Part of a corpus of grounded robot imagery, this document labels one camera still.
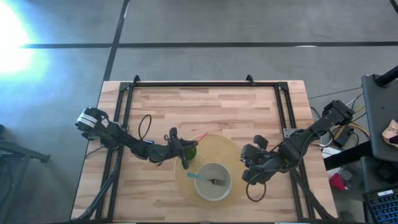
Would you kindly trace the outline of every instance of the gray floor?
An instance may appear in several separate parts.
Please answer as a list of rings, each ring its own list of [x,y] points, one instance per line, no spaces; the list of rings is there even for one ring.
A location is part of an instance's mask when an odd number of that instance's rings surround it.
[[[25,0],[0,9],[14,11],[28,43],[111,43],[122,3]],[[397,41],[397,22],[388,0],[131,0],[121,42]],[[48,164],[30,164],[10,223],[68,220],[87,145],[74,122],[83,108],[96,106],[109,52],[21,50],[30,62],[0,72],[0,123],[20,145],[51,154]],[[242,80],[251,74],[305,80],[311,97],[358,87],[361,75],[384,73],[396,58],[398,47],[119,49],[110,79]],[[360,93],[310,103],[321,111],[331,100],[347,103]],[[358,123],[367,127],[366,118]],[[335,195],[338,208],[346,209],[344,197]]]

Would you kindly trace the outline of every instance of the round placemat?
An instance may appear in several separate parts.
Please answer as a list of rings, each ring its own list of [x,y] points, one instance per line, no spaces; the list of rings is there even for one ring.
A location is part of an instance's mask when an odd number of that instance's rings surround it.
[[[183,169],[180,158],[175,160],[174,171],[177,188],[187,201],[199,208],[221,208],[231,205],[242,197],[246,187],[246,183],[242,180],[245,166],[239,161],[240,157],[241,149],[232,140],[224,136],[208,134],[199,142],[197,154],[189,163],[188,170]],[[187,177],[188,171],[196,174],[201,166],[211,162],[227,168],[232,180],[230,193],[224,199],[215,202],[202,198],[195,189],[194,178]]]

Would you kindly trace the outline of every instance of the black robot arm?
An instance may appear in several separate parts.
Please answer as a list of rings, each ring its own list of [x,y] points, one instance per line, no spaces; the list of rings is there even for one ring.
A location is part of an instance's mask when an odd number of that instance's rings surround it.
[[[169,136],[165,135],[167,145],[152,144],[143,139],[136,139],[119,123],[109,120],[109,116],[97,108],[86,108],[75,123],[87,139],[100,138],[101,144],[108,149],[115,149],[123,144],[140,159],[149,159],[153,163],[161,163],[173,157],[180,157],[184,169],[188,169],[187,152],[197,145],[197,141],[179,139],[177,128],[171,128]]]
[[[288,139],[275,148],[266,151],[267,141],[256,136],[254,143],[243,147],[241,159],[248,170],[243,173],[243,180],[251,185],[265,184],[276,172],[287,172],[298,167],[307,152],[308,146],[320,136],[330,132],[335,125],[348,124],[354,111],[340,100],[332,101],[323,109],[322,117],[304,130],[297,130]]]

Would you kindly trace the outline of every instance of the fork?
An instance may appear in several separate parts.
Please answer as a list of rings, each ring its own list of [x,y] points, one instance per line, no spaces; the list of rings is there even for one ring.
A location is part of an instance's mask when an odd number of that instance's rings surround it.
[[[216,179],[216,178],[208,179],[201,175],[193,174],[191,172],[187,172],[187,177],[192,177],[192,178],[201,179],[201,180],[209,180],[214,185],[225,186],[225,181],[223,181],[223,180]]]

